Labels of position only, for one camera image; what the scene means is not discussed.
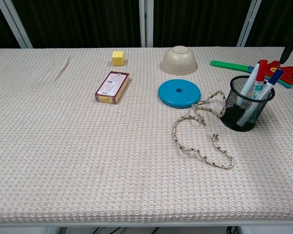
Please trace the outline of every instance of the mesh cup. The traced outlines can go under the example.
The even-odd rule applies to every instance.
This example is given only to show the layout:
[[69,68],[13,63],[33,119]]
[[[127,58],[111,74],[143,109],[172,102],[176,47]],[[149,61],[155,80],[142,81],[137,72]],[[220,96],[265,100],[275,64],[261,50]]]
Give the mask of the mesh cup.
[[238,76],[230,82],[230,93],[226,102],[226,113],[221,121],[229,128],[247,132],[254,128],[255,123],[268,101],[274,97],[274,89],[262,100],[253,99],[254,85],[247,96],[241,95],[241,91],[249,76]]

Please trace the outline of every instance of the blue marker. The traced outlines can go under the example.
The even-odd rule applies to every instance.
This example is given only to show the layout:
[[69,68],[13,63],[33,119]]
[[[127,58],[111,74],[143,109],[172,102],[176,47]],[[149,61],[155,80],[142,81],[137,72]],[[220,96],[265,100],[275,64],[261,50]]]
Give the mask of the blue marker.
[[[256,97],[256,100],[262,100],[269,93],[269,91],[274,87],[274,85],[278,82],[278,80],[283,75],[283,73],[284,73],[283,71],[277,69],[274,72],[273,76],[265,84],[262,91]],[[251,106],[244,112],[241,118],[237,121],[236,124],[242,127],[249,120],[249,118],[252,116],[254,111],[256,111],[258,105],[259,105],[259,102],[253,102]]]

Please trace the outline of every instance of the blue plastic disc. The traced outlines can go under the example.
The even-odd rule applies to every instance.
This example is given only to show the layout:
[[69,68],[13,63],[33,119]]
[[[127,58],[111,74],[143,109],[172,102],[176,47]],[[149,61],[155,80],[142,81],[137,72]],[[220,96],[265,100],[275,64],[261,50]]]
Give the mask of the blue plastic disc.
[[200,89],[184,79],[171,79],[161,84],[158,89],[160,100],[174,108],[188,108],[197,104],[201,97]]

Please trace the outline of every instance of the beige bowl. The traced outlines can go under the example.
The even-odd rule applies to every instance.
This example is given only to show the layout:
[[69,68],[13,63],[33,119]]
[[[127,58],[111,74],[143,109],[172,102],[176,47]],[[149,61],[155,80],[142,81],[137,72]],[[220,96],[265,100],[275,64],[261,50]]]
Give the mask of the beige bowl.
[[178,45],[165,53],[162,68],[169,74],[185,76],[193,73],[197,64],[193,52],[187,47]]

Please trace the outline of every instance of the knit fabric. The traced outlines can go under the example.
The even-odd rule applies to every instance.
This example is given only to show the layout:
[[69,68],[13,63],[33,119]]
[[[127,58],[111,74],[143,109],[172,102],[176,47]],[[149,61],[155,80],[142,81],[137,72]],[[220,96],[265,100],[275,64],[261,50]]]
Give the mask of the knit fabric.
[[[0,223],[76,221],[207,221],[293,219],[293,88],[275,86],[256,126],[227,128],[203,111],[178,125],[178,139],[210,161],[227,165],[209,138],[234,158],[223,170],[172,139],[188,110],[158,98],[159,86],[187,79],[202,99],[243,72],[211,60],[255,65],[280,59],[283,48],[191,48],[198,69],[174,76],[161,69],[168,48],[0,49]],[[293,52],[284,64],[293,66]],[[130,73],[118,104],[96,102],[110,71]],[[218,113],[221,98],[209,104]]]

